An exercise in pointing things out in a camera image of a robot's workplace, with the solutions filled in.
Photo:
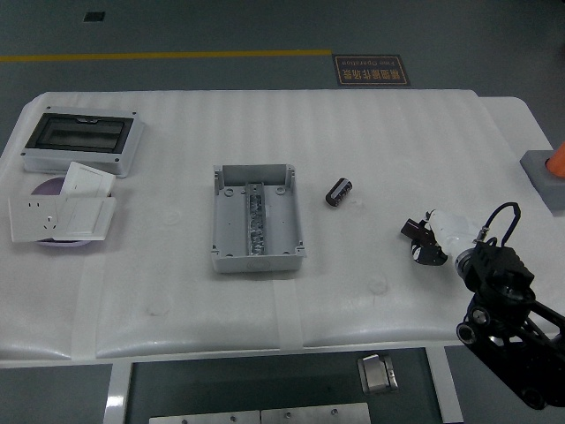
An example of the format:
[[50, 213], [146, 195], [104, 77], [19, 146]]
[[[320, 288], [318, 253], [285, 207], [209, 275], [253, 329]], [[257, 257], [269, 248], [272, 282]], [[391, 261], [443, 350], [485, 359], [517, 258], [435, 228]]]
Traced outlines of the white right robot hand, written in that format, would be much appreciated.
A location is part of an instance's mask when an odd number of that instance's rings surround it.
[[419, 222], [408, 219], [401, 233], [411, 240], [412, 259], [421, 265], [456, 266], [474, 249], [479, 227], [463, 216], [434, 209]]

